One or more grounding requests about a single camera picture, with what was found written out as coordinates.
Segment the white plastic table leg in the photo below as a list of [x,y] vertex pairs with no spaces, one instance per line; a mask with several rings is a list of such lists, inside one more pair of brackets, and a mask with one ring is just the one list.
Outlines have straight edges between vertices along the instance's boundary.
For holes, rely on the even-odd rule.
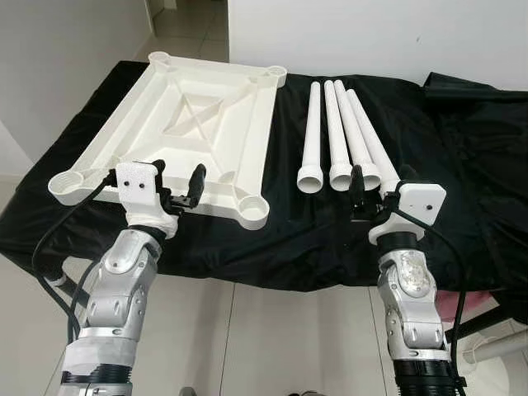
[[375,166],[365,139],[363,139],[350,98],[347,97],[346,87],[343,86],[341,80],[333,82],[333,91],[335,91],[338,101],[342,125],[344,130],[346,130],[346,141],[348,142],[348,147],[350,147],[351,161],[354,165],[360,166],[365,189],[374,190],[380,187],[380,171]]
[[346,132],[341,121],[340,108],[332,80],[323,84],[324,103],[327,106],[329,139],[329,185],[336,191],[347,191],[353,182],[353,163],[348,154]]
[[305,122],[303,155],[300,170],[297,174],[297,185],[305,195],[320,192],[323,187],[323,172],[321,166],[321,84],[310,83],[309,103]]
[[353,111],[357,118],[361,134],[365,140],[367,150],[372,156],[373,164],[378,168],[380,178],[380,192],[390,193],[396,192],[400,182],[399,174],[396,173],[395,166],[386,152],[384,144],[381,143],[380,137],[377,135],[373,127],[372,120],[367,116],[365,106],[362,105],[360,99],[353,89],[347,89],[346,95],[348,101],[353,106]]

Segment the white plastic table top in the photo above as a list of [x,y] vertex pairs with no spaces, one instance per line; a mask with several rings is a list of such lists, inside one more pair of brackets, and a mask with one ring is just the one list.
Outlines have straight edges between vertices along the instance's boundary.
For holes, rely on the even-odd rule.
[[286,76],[279,65],[215,63],[156,50],[82,155],[50,178],[49,192],[72,206],[117,163],[161,159],[163,185],[185,195],[192,171],[203,165],[196,214],[260,229],[269,215],[262,181],[272,114]]

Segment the black table cloth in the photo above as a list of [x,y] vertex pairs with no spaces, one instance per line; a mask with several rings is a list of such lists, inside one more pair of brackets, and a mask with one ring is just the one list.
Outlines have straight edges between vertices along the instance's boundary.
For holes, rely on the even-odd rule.
[[[43,233],[67,209],[49,193],[50,178],[73,165],[146,67],[116,64],[0,212],[0,256],[23,274],[31,273]],[[276,92],[262,184],[271,207],[266,225],[249,231],[230,219],[185,216],[163,249],[162,274],[301,293],[376,283],[380,272],[367,227],[351,222],[348,194],[303,195],[295,188],[311,82],[293,74]],[[526,253],[514,237],[528,218],[525,93],[435,73],[423,86],[365,75],[343,82],[356,91],[394,165],[406,163],[446,189],[435,228],[459,250],[465,280],[450,250],[427,235],[422,248],[439,285],[509,290],[524,301]]]

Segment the black metal rod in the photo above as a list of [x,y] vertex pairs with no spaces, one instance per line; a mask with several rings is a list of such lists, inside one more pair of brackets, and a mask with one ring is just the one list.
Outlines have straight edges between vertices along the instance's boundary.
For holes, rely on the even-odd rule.
[[59,276],[45,276],[45,282],[56,290],[65,293],[69,298],[75,298],[76,307],[86,307],[89,302],[90,295],[79,285],[75,280],[69,278],[68,275]]

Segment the pink plastic object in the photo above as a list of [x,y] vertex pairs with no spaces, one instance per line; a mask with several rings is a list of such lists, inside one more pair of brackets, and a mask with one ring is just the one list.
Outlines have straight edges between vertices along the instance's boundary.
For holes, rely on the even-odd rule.
[[[435,299],[439,316],[445,324],[452,324],[457,310],[460,293],[456,291],[438,290]],[[468,291],[465,293],[465,302],[461,320],[465,321],[479,314],[486,312],[488,309],[497,307],[490,293],[487,291]]]

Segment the black metal bar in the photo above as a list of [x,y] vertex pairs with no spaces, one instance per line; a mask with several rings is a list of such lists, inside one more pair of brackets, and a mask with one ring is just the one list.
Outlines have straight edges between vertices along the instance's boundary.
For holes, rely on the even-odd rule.
[[483,329],[493,327],[502,321],[513,319],[520,324],[528,324],[528,306],[527,303],[514,302],[506,303],[480,313],[471,319],[464,319],[459,324],[459,331],[455,328],[448,329],[445,332],[446,339],[453,341],[470,335],[470,333],[483,331]]

